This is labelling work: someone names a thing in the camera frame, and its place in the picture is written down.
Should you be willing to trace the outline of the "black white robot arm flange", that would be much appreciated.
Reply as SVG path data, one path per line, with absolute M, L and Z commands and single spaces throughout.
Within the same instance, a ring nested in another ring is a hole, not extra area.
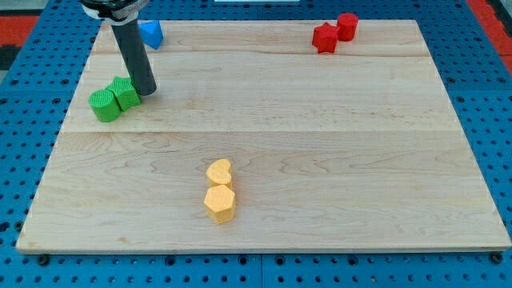
M 138 16 L 150 0 L 78 0 L 84 12 L 92 18 L 121 22 Z

